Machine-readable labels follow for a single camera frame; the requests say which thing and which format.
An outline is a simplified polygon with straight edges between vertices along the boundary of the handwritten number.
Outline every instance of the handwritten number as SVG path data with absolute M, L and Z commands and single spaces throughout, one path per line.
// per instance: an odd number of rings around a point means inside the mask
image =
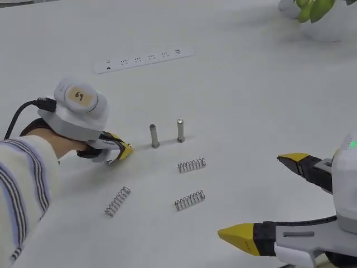
M 77 92 L 77 93 L 75 94 L 75 96 L 76 96 L 76 98 L 80 98 L 80 99 L 79 99 L 80 102 L 82 101 L 82 99 L 83 99 L 83 94 L 82 94 L 82 93 Z

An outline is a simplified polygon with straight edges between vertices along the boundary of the white robot body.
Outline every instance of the white robot body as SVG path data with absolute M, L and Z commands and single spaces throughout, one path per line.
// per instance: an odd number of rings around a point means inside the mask
M 357 134 L 344 139 L 334 156 L 331 171 L 339 226 L 357 233 Z

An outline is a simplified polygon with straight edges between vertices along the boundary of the black cable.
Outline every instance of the black cable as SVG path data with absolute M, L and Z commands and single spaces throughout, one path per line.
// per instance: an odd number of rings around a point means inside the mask
M 26 102 L 23 105 L 20 106 L 20 108 L 16 111 L 16 113 L 14 114 L 11 123 L 9 125 L 9 128 L 7 129 L 6 135 L 4 140 L 7 140 L 8 138 L 10 138 L 11 132 L 16 124 L 16 121 L 18 119 L 18 117 L 20 116 L 21 112 L 28 106 L 30 105 L 34 105 L 39 109 L 45 110 L 45 111 L 49 111 L 51 113 L 56 111 L 56 106 L 57 106 L 57 101 L 55 101 L 54 99 L 50 99 L 50 98 L 38 98 L 37 100 L 32 100 L 30 102 Z
M 16 111 L 16 113 L 14 114 L 12 120 L 11 120 L 11 123 L 9 125 L 9 128 L 7 129 L 7 132 L 6 132 L 6 135 L 5 135 L 5 138 L 4 140 L 7 140 L 8 138 L 10 138 L 10 135 L 11 135 L 11 132 L 13 130 L 13 127 L 15 126 L 15 123 L 18 119 L 18 117 L 20 116 L 21 112 L 28 106 L 30 105 L 34 105 L 36 103 L 35 100 L 32 100 L 30 102 L 26 102 L 24 103 L 23 105 L 20 106 L 20 108 Z

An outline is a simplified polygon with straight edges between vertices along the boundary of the gripper jaw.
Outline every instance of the gripper jaw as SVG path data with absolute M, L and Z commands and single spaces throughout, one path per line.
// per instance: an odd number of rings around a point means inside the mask
M 339 228 L 332 216 L 304 222 L 243 223 L 218 231 L 221 239 L 254 256 L 276 256 L 288 264 L 316 267 L 325 253 L 340 268 L 357 265 L 357 235 Z
M 332 159 L 319 159 L 304 154 L 292 153 L 279 155 L 277 159 L 295 174 L 303 177 L 309 183 L 321 187 L 324 191 L 332 194 Z

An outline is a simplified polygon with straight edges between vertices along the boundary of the label sticker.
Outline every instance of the label sticker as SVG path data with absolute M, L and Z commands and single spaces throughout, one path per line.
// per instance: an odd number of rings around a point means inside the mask
M 80 88 L 73 87 L 68 93 L 68 98 L 79 105 L 88 108 L 93 100 L 93 96 Z

